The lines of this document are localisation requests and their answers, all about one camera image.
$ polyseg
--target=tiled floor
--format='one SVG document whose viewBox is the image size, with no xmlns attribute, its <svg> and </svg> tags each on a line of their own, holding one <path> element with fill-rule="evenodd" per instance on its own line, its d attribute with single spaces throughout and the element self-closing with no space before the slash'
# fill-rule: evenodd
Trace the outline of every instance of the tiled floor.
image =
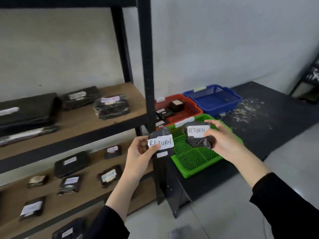
<svg viewBox="0 0 319 239">
<path fill-rule="evenodd" d="M 265 163 L 302 197 L 319 208 L 319 124 L 277 149 Z M 153 203 L 127 218 L 130 238 L 169 238 L 183 228 L 185 238 L 273 238 L 271 227 L 256 206 L 252 192 L 237 175 L 186 206 L 174 219 L 168 203 Z"/>
</svg>

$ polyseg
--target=right hand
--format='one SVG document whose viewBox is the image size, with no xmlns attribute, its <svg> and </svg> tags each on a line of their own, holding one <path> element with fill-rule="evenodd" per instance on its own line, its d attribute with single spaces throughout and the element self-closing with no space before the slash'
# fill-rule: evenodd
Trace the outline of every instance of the right hand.
<svg viewBox="0 0 319 239">
<path fill-rule="evenodd" d="M 205 120 L 205 122 L 215 125 L 219 129 L 218 131 L 210 128 L 204 133 L 204 136 L 214 136 L 216 138 L 217 141 L 212 150 L 224 159 L 234 163 L 238 157 L 243 155 L 243 153 L 248 152 L 248 149 L 240 141 L 238 141 L 234 134 L 220 121 Z"/>
</svg>

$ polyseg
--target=plastic basket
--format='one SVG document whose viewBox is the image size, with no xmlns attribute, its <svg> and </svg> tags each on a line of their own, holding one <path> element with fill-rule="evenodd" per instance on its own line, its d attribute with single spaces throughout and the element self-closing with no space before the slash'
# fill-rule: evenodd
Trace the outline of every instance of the plastic basket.
<svg viewBox="0 0 319 239">
<path fill-rule="evenodd" d="M 236 92 L 220 85 L 203 87 L 203 89 L 198 92 L 189 90 L 184 92 L 183 95 L 190 97 L 204 113 L 211 116 L 231 111 L 242 101 L 242 98 L 238 96 Z"/>
<path fill-rule="evenodd" d="M 207 119 L 215 120 L 208 114 L 201 114 L 195 117 L 195 121 L 204 121 Z M 205 147 L 193 148 L 188 145 L 186 143 L 186 135 L 182 132 L 182 127 L 175 128 L 175 125 L 171 125 L 169 129 L 173 135 L 175 146 L 175 155 L 171 156 L 171 158 L 184 178 L 189 178 L 223 159 L 216 152 Z"/>
<path fill-rule="evenodd" d="M 197 106 L 196 102 L 194 102 L 189 97 L 183 96 L 182 94 L 168 96 L 165 98 L 164 101 L 161 101 L 161 102 L 155 101 L 155 110 L 157 111 L 157 110 L 160 110 L 162 108 L 167 108 L 168 105 L 172 101 L 175 101 L 175 100 L 180 100 L 181 102 L 184 103 L 184 110 L 174 114 L 173 116 L 167 117 L 166 120 L 169 122 L 169 124 L 167 124 L 165 126 L 171 126 L 171 125 L 175 124 L 176 122 L 182 121 L 182 120 L 189 118 L 189 117 L 198 116 L 198 115 L 203 113 L 203 110 Z"/>
</svg>

